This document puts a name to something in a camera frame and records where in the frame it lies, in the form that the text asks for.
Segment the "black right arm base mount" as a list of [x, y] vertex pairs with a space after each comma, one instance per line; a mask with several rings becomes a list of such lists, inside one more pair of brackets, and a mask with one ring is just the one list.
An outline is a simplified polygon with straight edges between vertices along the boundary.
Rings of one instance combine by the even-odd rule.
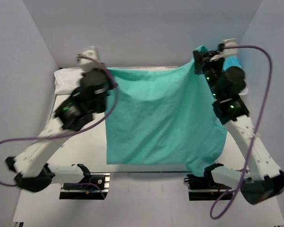
[[197, 177], [187, 175], [184, 178], [184, 183], [188, 186], [188, 196], [190, 201], [215, 201], [222, 194], [221, 200], [230, 200], [233, 196], [232, 188], [223, 184], [210, 185], [205, 177]]

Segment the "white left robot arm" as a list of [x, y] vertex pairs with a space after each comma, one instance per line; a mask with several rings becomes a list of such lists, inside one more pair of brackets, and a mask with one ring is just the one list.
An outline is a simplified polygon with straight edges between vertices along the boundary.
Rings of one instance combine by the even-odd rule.
[[98, 61], [95, 47], [77, 56], [82, 78], [76, 87], [54, 111], [60, 128], [44, 129], [33, 143], [16, 157], [5, 160], [9, 170], [16, 173], [15, 185], [29, 192], [40, 192], [51, 184], [68, 184], [85, 189], [92, 184], [91, 173], [83, 164], [52, 165], [48, 160], [72, 136], [87, 131], [85, 125], [95, 114], [107, 110], [107, 97], [117, 86], [103, 63]]

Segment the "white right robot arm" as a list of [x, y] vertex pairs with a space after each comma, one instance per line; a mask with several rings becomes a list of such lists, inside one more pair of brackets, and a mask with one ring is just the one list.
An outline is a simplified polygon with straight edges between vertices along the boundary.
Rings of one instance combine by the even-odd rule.
[[219, 44], [215, 51], [193, 52], [195, 73], [204, 74], [214, 97], [214, 113], [235, 140], [248, 168], [239, 172], [220, 163], [212, 164], [205, 168], [203, 181], [211, 189], [220, 184], [238, 186], [245, 200], [255, 205], [284, 191], [284, 171], [257, 135], [259, 123], [253, 125], [239, 95], [247, 86], [245, 72], [236, 66], [223, 69], [225, 59], [237, 52], [235, 46], [225, 44]]

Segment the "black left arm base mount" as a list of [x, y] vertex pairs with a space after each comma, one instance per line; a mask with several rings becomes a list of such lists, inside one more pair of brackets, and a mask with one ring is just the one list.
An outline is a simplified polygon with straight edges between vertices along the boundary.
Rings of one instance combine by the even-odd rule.
[[110, 173], [91, 174], [81, 183], [64, 183], [60, 189], [60, 200], [104, 200], [110, 185]]

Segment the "teal green t-shirt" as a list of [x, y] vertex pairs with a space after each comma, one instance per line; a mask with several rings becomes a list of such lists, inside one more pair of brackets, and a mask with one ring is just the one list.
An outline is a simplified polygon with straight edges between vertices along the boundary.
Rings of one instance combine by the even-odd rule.
[[105, 121], [107, 164], [179, 164], [202, 176], [221, 155], [227, 131], [195, 61], [164, 71], [110, 71], [119, 97]]

